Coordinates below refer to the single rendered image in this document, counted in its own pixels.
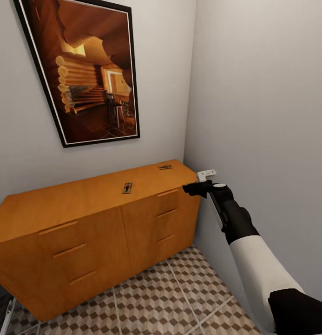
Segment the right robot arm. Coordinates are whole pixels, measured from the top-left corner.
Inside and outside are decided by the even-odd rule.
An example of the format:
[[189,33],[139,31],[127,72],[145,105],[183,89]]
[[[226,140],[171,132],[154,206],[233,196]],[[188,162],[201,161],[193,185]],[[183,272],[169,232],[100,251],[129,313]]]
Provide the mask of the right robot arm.
[[251,216],[234,201],[226,184],[196,173],[197,183],[183,185],[190,196],[207,201],[230,246],[249,307],[260,326],[277,335],[322,335],[322,301],[305,295],[252,225]]

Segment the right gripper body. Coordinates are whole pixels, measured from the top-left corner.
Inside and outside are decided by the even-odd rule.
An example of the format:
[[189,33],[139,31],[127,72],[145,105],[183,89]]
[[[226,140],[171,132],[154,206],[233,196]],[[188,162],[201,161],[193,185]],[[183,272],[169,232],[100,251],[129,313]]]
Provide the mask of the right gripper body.
[[211,180],[207,180],[206,182],[200,182],[200,183],[191,183],[188,184],[188,188],[189,188],[189,195],[190,196],[195,196],[195,195],[200,195],[201,197],[203,197],[202,195],[202,188],[205,185],[208,184],[212,184]]

